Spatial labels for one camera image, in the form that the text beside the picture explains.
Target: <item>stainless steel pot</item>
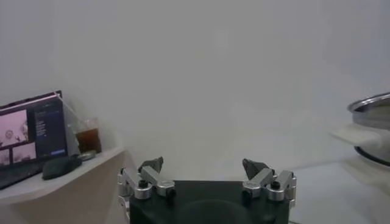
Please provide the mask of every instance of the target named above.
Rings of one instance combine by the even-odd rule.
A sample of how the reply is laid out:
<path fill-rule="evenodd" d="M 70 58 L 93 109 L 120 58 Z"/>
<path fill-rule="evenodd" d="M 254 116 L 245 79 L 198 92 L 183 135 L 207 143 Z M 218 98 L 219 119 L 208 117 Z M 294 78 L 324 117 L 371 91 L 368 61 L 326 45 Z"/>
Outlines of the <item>stainless steel pot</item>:
<path fill-rule="evenodd" d="M 355 124 L 334 136 L 353 144 L 363 157 L 390 166 L 390 93 L 351 103 L 348 110 Z"/>
<path fill-rule="evenodd" d="M 351 103 L 348 110 L 356 124 L 390 130 L 390 93 Z"/>

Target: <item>glass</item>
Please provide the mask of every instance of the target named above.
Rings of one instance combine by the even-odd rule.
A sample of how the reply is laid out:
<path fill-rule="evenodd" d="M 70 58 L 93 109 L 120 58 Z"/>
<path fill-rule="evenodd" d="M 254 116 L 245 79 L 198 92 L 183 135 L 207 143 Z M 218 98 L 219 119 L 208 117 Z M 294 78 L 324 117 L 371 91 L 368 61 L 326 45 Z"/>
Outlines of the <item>glass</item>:
<path fill-rule="evenodd" d="M 102 152 L 102 145 L 99 138 L 99 124 L 96 117 L 84 121 L 77 121 L 69 124 L 68 127 L 71 128 L 76 136 L 80 153 L 92 150 L 96 151 L 96 153 Z"/>

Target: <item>bolt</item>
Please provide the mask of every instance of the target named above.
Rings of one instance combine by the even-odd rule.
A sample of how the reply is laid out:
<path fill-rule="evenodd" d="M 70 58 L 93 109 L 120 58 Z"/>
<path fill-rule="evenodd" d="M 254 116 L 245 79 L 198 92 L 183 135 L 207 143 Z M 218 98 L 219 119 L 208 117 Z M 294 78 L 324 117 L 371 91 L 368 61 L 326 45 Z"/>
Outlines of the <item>bolt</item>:
<path fill-rule="evenodd" d="M 279 190 L 280 189 L 280 183 L 278 181 L 273 181 L 271 183 L 271 189 L 272 190 Z"/>
<path fill-rule="evenodd" d="M 138 182 L 138 187 L 139 187 L 139 188 L 142 188 L 142 189 L 147 188 L 147 185 L 148 185 L 148 183 L 147 183 L 146 180 L 140 180 L 140 181 Z"/>

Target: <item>white shelf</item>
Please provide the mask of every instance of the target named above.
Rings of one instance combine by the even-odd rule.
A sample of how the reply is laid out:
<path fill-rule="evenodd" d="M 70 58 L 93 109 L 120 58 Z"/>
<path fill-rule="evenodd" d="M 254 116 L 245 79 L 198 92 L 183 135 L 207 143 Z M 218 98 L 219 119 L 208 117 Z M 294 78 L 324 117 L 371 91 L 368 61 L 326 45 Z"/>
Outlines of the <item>white shelf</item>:
<path fill-rule="evenodd" d="M 52 180 L 42 180 L 42 173 L 0 191 L 0 205 L 9 205 L 33 200 L 54 192 L 97 166 L 112 159 L 124 151 L 124 147 L 103 151 L 95 158 L 85 161 L 74 171 Z"/>

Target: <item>white wall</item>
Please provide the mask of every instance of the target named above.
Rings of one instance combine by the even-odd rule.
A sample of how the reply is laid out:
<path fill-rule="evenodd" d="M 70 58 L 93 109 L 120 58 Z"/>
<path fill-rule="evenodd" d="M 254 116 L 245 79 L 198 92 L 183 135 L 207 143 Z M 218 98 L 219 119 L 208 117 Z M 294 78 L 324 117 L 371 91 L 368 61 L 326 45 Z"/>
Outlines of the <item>white wall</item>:
<path fill-rule="evenodd" d="M 0 2 L 0 103 L 51 88 L 165 157 L 176 179 L 237 179 L 354 155 L 326 131 L 388 91 L 385 0 Z"/>

